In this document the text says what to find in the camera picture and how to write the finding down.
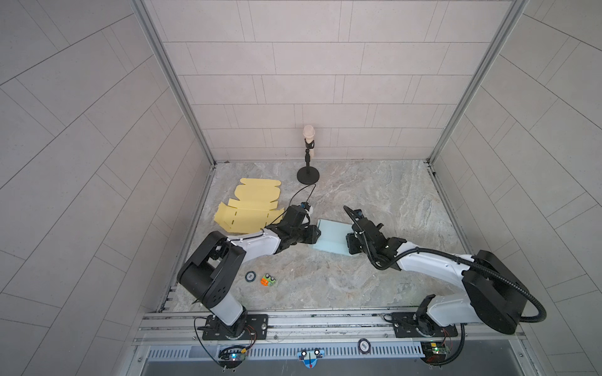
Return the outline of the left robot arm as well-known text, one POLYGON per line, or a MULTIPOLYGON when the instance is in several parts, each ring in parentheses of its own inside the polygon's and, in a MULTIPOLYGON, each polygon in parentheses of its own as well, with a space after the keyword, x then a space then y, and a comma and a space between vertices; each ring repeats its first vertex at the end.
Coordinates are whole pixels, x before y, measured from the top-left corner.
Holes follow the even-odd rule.
POLYGON ((230 293, 243 263, 277 255, 296 244, 315 244, 321 236, 310 223, 308 202, 290 205, 280 222, 260 232, 229 238, 219 231, 210 233, 183 264, 177 282, 227 327, 239 325, 246 308, 230 293))

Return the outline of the light blue paper box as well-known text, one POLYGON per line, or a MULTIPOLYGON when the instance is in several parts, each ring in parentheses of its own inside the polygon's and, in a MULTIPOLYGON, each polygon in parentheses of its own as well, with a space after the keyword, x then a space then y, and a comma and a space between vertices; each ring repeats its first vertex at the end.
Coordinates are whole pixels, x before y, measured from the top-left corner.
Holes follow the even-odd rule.
POLYGON ((351 256, 346 242, 346 235, 354 234, 351 224, 319 219, 318 230, 321 231, 321 235, 317 242, 312 244, 312 249, 336 255, 351 256))

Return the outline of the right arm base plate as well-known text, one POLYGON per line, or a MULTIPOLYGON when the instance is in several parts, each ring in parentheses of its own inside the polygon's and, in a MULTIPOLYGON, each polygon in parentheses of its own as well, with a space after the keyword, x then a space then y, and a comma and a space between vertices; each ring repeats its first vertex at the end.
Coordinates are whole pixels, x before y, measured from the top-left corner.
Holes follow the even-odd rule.
POLYGON ((427 315, 391 313, 384 315, 383 319, 393 326, 397 338, 454 338, 459 336, 455 325, 440 327, 427 315))

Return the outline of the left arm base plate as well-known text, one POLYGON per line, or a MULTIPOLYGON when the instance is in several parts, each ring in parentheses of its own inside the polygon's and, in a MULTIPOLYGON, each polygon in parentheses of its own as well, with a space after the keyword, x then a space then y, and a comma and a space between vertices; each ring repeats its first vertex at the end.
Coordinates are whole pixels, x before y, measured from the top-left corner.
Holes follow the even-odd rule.
POLYGON ((243 314, 233 325, 224 324, 217 316, 210 315, 203 327, 202 339, 205 341, 247 341, 267 338, 267 314, 243 314))

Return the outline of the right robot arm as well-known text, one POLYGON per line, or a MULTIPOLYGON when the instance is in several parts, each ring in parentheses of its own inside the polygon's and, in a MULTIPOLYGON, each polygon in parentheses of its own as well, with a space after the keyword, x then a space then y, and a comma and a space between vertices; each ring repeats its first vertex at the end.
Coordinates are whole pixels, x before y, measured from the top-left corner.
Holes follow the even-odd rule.
POLYGON ((435 327, 485 324, 505 334, 515 333, 523 320, 528 289, 491 252, 456 255, 422 248, 402 238, 386 238, 360 212, 352 213, 352 232, 347 238, 351 254, 364 253, 378 270, 415 272, 443 280, 461 289, 454 295, 429 295, 414 313, 411 325, 425 336, 435 327))

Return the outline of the yellow paper box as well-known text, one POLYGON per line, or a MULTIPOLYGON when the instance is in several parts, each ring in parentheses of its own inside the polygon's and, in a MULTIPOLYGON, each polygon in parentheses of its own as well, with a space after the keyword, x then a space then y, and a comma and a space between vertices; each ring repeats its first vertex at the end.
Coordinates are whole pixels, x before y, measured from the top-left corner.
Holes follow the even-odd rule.
POLYGON ((227 233, 259 232, 284 213, 277 208, 281 184, 279 180, 241 178, 235 198, 219 204, 214 221, 227 233))

